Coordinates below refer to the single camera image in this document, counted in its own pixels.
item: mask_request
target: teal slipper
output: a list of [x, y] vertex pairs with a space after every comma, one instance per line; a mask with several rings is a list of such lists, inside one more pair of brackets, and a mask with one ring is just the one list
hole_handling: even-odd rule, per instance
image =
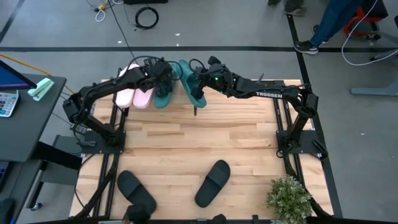
[[191, 95], [192, 90], [198, 87], [198, 82], [195, 75], [189, 68], [188, 62], [181, 59], [178, 63], [181, 65], [183, 71], [180, 79], [181, 84], [184, 87], [184, 90], [187, 92], [189, 100], [197, 108], [204, 108], [207, 104], [205, 96], [203, 95], [200, 99], [195, 99], [195, 97]]
[[[171, 64], [171, 67], [173, 68], [172, 79], [177, 80], [181, 76], [181, 69], [175, 63]], [[162, 109], [169, 105], [175, 86], [174, 80], [168, 79], [156, 86], [154, 97], [156, 108]]]

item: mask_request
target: computer monitor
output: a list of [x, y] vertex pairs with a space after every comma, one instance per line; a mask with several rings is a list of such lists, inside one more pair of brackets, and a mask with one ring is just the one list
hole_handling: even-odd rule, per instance
[[36, 84], [0, 60], [0, 90], [25, 90]]

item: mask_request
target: jeans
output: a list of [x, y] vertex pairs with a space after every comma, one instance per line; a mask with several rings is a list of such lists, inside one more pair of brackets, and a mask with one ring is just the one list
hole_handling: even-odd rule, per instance
[[319, 46], [325, 39], [330, 39], [340, 31], [355, 15], [364, 0], [330, 0], [317, 32], [310, 42]]

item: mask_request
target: yellow cable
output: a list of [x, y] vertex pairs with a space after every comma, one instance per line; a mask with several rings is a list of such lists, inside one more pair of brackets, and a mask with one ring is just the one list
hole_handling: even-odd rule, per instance
[[[13, 57], [10, 57], [10, 56], [2, 54], [2, 53], [0, 53], [0, 56], [5, 57], [6, 59], [9, 59], [9, 60], [15, 61], [15, 62], [17, 62], [17, 63], [19, 63], [21, 65], [25, 65], [26, 67], [33, 68], [34, 70], [40, 71], [40, 72], [42, 72], [42, 73], [44, 73], [44, 74], [46, 74], [48, 76], [53, 77], [53, 75], [49, 74], [49, 72], [46, 72], [45, 70], [42, 70], [41, 68], [37, 68], [37, 67], [35, 67], [33, 65], [29, 65], [28, 63], [22, 62], [22, 61], [20, 61], [18, 59], [15, 59]], [[75, 93], [71, 88], [69, 88], [69, 86], [65, 85], [65, 88], [67, 90], [69, 90], [71, 93]]]

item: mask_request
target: robotic arm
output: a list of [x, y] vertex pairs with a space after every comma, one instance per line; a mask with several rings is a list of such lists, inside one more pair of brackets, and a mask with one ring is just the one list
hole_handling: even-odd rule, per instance
[[209, 69], [198, 68], [199, 87], [193, 91], [195, 98], [203, 96], [203, 87], [208, 86], [227, 97], [250, 98], [253, 96], [287, 100], [298, 115], [295, 122], [287, 128], [286, 143], [299, 147], [303, 128], [308, 119], [317, 114], [318, 97], [310, 90], [299, 86], [285, 86], [282, 81], [252, 81], [231, 72], [214, 56], [208, 60]]
[[[317, 113], [318, 97], [311, 91], [299, 86], [285, 86], [283, 82], [258, 82], [243, 78], [231, 72], [216, 57], [210, 57], [209, 69], [199, 68], [200, 72], [191, 70], [197, 75], [198, 88], [192, 91], [195, 98], [201, 98], [203, 88], [208, 86], [227, 97], [250, 98], [253, 96], [287, 100], [292, 104], [298, 116], [293, 125], [288, 127], [287, 144], [292, 147], [300, 145], [300, 136], [309, 118]], [[153, 65], [136, 67], [126, 71], [121, 77], [111, 78], [107, 82], [83, 87], [63, 102], [71, 123], [84, 124], [94, 130], [110, 146], [119, 144], [117, 132], [110, 124], [103, 124], [90, 115], [95, 100], [130, 88], [147, 91], [165, 79], [171, 78], [172, 67], [162, 58]]]

